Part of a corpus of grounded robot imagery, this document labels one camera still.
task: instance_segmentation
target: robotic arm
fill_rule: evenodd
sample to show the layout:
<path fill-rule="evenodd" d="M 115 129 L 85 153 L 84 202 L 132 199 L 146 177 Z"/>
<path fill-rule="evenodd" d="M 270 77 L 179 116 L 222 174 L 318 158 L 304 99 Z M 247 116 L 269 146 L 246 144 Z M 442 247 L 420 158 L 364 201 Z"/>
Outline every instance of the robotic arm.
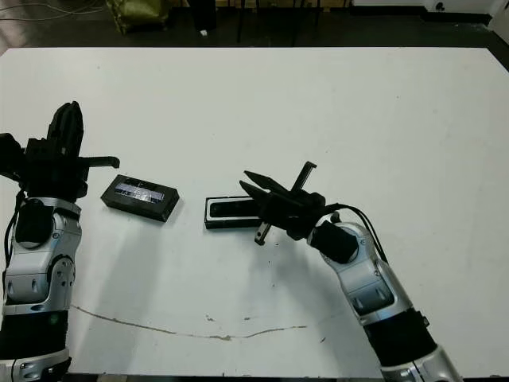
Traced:
<path fill-rule="evenodd" d="M 25 149 L 0 134 L 0 174 L 21 188 L 4 240 L 1 381 L 54 382 L 71 364 L 65 339 L 81 239 L 74 203 L 87 193 L 90 167 L 119 167 L 114 157 L 79 157 L 83 132 L 73 102 L 55 113 L 46 139 L 31 138 Z"/>
<path fill-rule="evenodd" d="M 389 267 L 366 215 L 348 205 L 325 205 L 320 194 L 301 189 L 314 167 L 306 163 L 290 191 L 269 177 L 246 171 L 255 184 L 269 190 L 266 193 L 240 182 L 260 208 L 263 223 L 255 241 L 262 245 L 271 225 L 285 229 L 294 240 L 307 238 L 308 245 L 321 253 L 340 279 L 341 288 L 380 361 L 385 380 L 461 382 L 447 354 L 426 329 L 429 323 L 413 308 Z M 341 209 L 352 210 L 364 226 L 342 222 Z"/>

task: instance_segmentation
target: black rectangular object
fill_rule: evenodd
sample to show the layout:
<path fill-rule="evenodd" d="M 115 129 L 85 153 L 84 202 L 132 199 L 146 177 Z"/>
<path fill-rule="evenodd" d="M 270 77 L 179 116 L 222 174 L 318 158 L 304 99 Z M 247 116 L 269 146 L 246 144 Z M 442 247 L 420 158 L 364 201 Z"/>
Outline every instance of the black rectangular object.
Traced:
<path fill-rule="evenodd" d="M 117 175 L 101 196 L 104 204 L 150 219 L 167 221 L 179 200 L 176 189 Z"/>
<path fill-rule="evenodd" d="M 205 199 L 205 227 L 245 228 L 258 227 L 259 206 L 251 197 L 208 197 Z"/>

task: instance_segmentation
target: floor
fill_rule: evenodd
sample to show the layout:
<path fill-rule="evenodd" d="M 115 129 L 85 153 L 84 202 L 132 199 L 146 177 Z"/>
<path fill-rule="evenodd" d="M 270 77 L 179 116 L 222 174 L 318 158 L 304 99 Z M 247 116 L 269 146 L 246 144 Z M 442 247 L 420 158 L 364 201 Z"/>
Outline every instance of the floor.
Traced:
<path fill-rule="evenodd" d="M 50 3 L 66 10 L 74 10 L 86 5 L 88 1 L 52 0 Z M 19 3 L 19 0 L 0 0 L 0 8 Z M 424 21 L 417 14 L 358 15 L 349 10 L 333 10 L 330 13 L 321 13 L 315 25 L 314 10 L 305 9 L 295 13 L 291 10 L 272 9 L 261 10 L 257 14 L 247 11 L 238 43 L 239 12 L 235 9 L 219 9 L 218 27 L 207 37 L 202 37 L 194 29 L 192 15 L 186 9 L 172 10 L 164 30 L 143 30 L 124 36 L 115 29 L 107 8 L 100 8 L 101 6 L 97 2 L 92 14 L 69 15 L 51 21 L 0 21 L 0 55 L 9 48 L 66 46 L 452 46 L 488 48 L 500 63 L 509 69 L 509 46 L 482 24 Z M 55 14 L 39 6 L 0 10 L 0 18 L 48 18 Z M 96 380 L 97 376 L 67 376 L 65 379 L 67 382 Z M 169 380 L 175 379 L 127 379 L 128 382 Z M 112 380 L 103 376 L 99 381 Z M 126 382 L 126 378 L 113 381 Z"/>

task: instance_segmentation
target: white tabletop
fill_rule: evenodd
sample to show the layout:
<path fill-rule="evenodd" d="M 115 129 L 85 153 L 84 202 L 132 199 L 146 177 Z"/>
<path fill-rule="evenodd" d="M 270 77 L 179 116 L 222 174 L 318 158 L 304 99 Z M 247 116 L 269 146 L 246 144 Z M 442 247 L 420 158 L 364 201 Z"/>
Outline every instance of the white tabletop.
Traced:
<path fill-rule="evenodd" d="M 205 198 L 243 195 L 244 170 L 290 187 L 310 160 L 305 188 L 368 214 L 460 373 L 509 375 L 509 75 L 489 51 L 14 49 L 0 59 L 0 127 L 22 145 L 71 100 L 84 113 L 81 154 L 121 159 L 119 171 L 92 169 L 78 200 L 73 372 L 380 376 L 317 251 L 278 229 L 259 247 L 251 230 L 204 228 Z M 103 204 L 118 172 L 178 189 L 166 224 Z M 0 180 L 1 232 L 16 190 Z"/>

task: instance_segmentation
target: wire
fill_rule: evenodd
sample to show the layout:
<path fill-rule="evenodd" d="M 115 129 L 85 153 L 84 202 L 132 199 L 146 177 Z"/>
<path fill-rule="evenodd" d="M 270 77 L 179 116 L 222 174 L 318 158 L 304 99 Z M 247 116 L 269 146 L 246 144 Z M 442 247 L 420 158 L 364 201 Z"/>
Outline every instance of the wire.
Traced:
<path fill-rule="evenodd" d="M 7 6 L 6 8 L 0 8 L 0 12 L 5 10 L 10 10 L 13 8 L 21 8 L 26 6 L 43 6 L 45 8 L 49 8 L 51 10 L 55 10 L 56 12 L 61 12 L 63 14 L 58 16 L 52 16 L 49 18 L 0 18 L 0 21 L 2 20 L 9 20 L 9 21 L 49 21 L 49 20 L 56 20 L 59 18 L 66 18 L 67 16 L 71 16 L 73 14 L 94 14 L 97 12 L 102 12 L 103 7 L 98 10 L 88 10 L 92 9 L 92 7 L 97 3 L 98 0 L 93 0 L 92 2 L 88 3 L 86 6 L 82 6 L 75 10 L 62 10 L 61 8 L 57 8 L 55 6 L 50 6 L 49 4 L 43 3 L 43 2 L 29 2 L 27 4 L 18 4 L 16 6 Z"/>
<path fill-rule="evenodd" d="M 25 190 L 21 189 L 19 193 L 16 195 L 16 205 L 14 206 L 14 214 L 13 217 L 10 218 L 9 223 L 7 224 L 6 234 L 3 238 L 3 249 L 5 251 L 5 257 L 6 257 L 6 269 L 10 264 L 10 259 L 13 253 L 12 244 L 9 246 L 9 236 L 10 231 L 12 230 L 13 226 L 16 224 L 17 220 L 17 213 L 19 212 L 19 208 L 21 207 L 21 203 L 25 199 Z"/>
<path fill-rule="evenodd" d="M 357 207 L 352 207 L 350 205 L 339 205 L 338 209 L 349 209 L 361 219 L 361 221 L 364 224 L 364 227 L 366 227 L 366 229 L 371 234 L 371 237 L 373 238 L 373 244 L 375 245 L 376 251 L 379 253 L 380 259 L 382 259 L 386 263 L 389 263 L 389 260 L 387 260 L 387 256 L 385 255 L 385 251 L 382 248 L 382 244 L 380 243 L 380 239 L 376 234 L 375 227 L 373 227 L 373 224 L 371 223 L 367 215 Z"/>

